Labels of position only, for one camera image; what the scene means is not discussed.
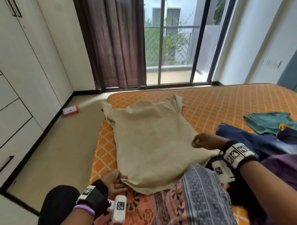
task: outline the balcony railing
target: balcony railing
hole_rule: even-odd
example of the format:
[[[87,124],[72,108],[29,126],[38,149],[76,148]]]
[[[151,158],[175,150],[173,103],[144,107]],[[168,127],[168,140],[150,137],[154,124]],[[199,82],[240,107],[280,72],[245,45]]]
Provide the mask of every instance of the balcony railing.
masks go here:
[[[180,26],[164,26],[162,66],[188,64],[188,53],[192,32],[183,32]],[[146,66],[158,66],[160,27],[145,26]]]

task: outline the beige t-shirt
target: beige t-shirt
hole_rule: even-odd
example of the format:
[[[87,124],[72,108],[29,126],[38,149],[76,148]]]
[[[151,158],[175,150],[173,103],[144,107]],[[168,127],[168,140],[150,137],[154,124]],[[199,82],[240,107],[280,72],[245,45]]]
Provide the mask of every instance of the beige t-shirt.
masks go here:
[[[118,169],[135,191],[153,194],[171,189],[188,166],[205,166],[218,150],[193,148],[197,132],[182,116],[182,97],[166,102],[136,102],[117,109],[102,102],[107,122],[113,128]]]

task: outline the orange patterned mattress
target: orange patterned mattress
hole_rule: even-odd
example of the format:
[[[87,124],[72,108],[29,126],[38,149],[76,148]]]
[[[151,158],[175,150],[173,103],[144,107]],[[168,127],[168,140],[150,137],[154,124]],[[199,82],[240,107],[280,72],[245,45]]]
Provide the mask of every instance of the orange patterned mattress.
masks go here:
[[[199,133],[215,134],[217,126],[223,122],[252,132],[243,120],[243,115],[251,112],[291,112],[291,118],[297,119],[296,93],[273,84],[121,92],[110,95],[108,103],[117,108],[126,108],[137,101],[155,103],[165,101],[174,94],[183,97],[185,106],[182,115]],[[110,169],[116,168],[113,130],[104,119],[97,142],[90,183]],[[232,209],[239,225],[249,224],[244,209],[239,207],[232,207]]]

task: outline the hand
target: hand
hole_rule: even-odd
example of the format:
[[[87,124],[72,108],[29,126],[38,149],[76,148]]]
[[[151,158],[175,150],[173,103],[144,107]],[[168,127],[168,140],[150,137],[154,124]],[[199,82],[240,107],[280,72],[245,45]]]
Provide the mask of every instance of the hand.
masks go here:
[[[217,136],[215,134],[201,133],[194,137],[192,141],[193,148],[206,148],[208,150],[221,150],[229,139]]]
[[[128,179],[128,177],[123,176],[118,169],[112,169],[100,178],[108,188],[108,195],[118,195],[127,191],[126,185],[121,182],[121,179]]]

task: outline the brown curtain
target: brown curtain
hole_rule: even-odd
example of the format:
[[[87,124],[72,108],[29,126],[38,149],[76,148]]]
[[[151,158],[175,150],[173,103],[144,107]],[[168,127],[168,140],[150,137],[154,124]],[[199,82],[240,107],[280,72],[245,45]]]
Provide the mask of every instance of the brown curtain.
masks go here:
[[[143,1],[73,0],[95,86],[146,86]]]

